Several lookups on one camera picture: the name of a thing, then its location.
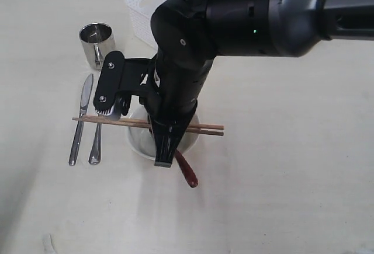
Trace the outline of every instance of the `white table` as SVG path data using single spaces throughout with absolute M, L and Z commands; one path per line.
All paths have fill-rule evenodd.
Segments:
M 374 43 L 218 58 L 198 111 L 226 134 L 186 154 L 191 189 L 176 164 L 133 153 L 121 127 L 103 126 L 102 163 L 91 166 L 86 124 L 68 166 L 92 72 L 78 31 L 90 22 L 110 24 L 127 57 L 154 54 L 133 36 L 124 0 L 0 0 L 0 253 L 43 253 L 46 233 L 58 254 L 374 248 Z

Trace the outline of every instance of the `metal cup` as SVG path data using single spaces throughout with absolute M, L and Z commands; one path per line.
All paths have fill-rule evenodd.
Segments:
M 112 28 L 105 23 L 91 23 L 79 32 L 89 66 L 101 70 L 107 54 L 116 49 Z

